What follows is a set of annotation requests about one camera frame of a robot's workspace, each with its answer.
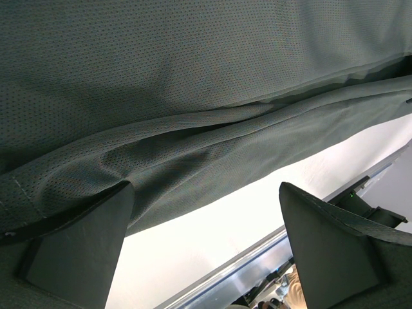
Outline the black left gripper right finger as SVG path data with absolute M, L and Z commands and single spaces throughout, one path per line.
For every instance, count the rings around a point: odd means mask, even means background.
M 283 182 L 279 201 L 308 308 L 411 308 L 411 234 Z

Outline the grey t shirt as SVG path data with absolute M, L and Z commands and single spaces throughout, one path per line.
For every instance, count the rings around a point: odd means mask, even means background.
M 1 243 L 128 234 L 411 113 L 410 1 L 2 1 Z

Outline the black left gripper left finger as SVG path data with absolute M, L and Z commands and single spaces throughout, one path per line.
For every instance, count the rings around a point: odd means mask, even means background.
M 1 308 L 104 308 L 134 202 L 122 182 L 85 205 L 1 229 Z

